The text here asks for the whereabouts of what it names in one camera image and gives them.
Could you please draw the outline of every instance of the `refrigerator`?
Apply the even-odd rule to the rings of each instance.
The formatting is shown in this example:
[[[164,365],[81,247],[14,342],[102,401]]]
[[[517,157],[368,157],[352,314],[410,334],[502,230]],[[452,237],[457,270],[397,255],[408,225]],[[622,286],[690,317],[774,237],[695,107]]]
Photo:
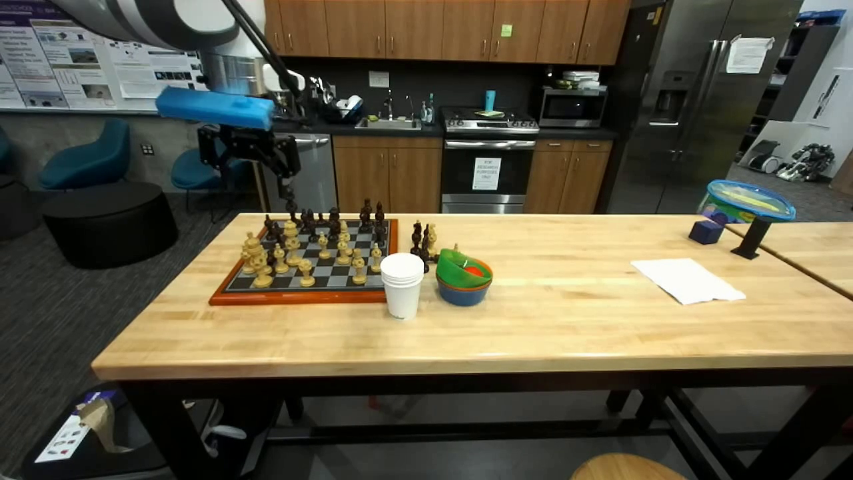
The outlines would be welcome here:
[[[601,210],[690,213],[726,178],[802,0],[634,0]]]

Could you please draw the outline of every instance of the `wooden cabinet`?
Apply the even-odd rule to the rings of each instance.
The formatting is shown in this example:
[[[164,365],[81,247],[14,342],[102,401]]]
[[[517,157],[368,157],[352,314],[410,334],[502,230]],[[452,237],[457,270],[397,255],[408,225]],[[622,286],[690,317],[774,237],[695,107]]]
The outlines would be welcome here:
[[[486,62],[490,57],[494,0],[446,0],[442,27],[442,59]]]
[[[329,57],[325,2],[266,0],[266,39],[281,57]]]
[[[490,62],[533,62],[542,37],[544,0],[497,0]]]
[[[438,0],[388,0],[385,59],[442,59],[442,14]]]
[[[388,0],[318,0],[325,2],[329,57],[385,59]]]
[[[588,0],[544,0],[536,62],[576,63],[581,51]]]
[[[528,213],[592,213],[612,141],[538,141],[528,181]]]
[[[441,150],[441,139],[337,137],[338,209],[372,197],[390,213],[438,213]]]
[[[590,0],[580,63],[616,63],[633,0]]]
[[[633,0],[266,0],[281,57],[613,63]]]

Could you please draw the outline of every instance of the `white wall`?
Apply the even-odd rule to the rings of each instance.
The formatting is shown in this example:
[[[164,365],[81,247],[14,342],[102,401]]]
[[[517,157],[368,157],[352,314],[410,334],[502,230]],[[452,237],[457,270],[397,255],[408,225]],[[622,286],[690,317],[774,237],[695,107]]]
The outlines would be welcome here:
[[[802,2],[802,11],[833,11],[833,9],[845,9],[847,14],[794,121],[767,122],[765,131],[759,134],[759,139],[778,141],[775,151],[782,157],[789,157],[806,145],[833,145],[834,166],[826,171],[826,175],[834,175],[853,150],[853,0],[806,0]],[[822,105],[822,97],[830,87],[834,74],[841,74],[841,81],[830,102],[823,105],[818,121],[813,121]]]

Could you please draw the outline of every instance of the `microwave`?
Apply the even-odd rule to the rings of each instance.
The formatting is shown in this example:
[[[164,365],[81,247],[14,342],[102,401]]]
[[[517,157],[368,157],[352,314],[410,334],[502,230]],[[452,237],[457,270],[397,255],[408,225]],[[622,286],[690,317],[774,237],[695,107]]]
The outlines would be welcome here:
[[[536,121],[542,129],[602,129],[608,87],[568,90],[542,86]]]

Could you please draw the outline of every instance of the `paper cup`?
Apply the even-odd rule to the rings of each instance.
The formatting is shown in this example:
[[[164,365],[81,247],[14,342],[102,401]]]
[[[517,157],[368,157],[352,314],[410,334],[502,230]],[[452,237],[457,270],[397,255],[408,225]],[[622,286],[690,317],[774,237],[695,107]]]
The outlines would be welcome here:
[[[420,314],[425,261],[413,253],[392,253],[381,259],[381,286],[392,317],[408,319]]]

